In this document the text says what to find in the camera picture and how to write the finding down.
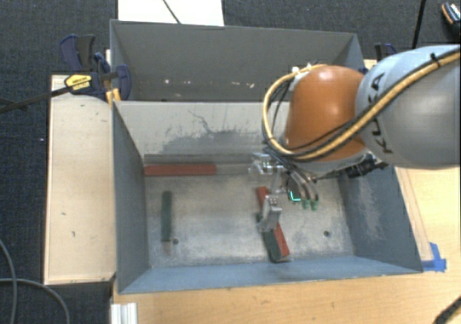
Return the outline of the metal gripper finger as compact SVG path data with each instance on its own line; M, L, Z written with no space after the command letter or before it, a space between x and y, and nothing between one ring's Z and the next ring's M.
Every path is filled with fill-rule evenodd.
M282 208L278 205L278 198L266 196L260 213L259 230L266 233L275 229L281 214Z

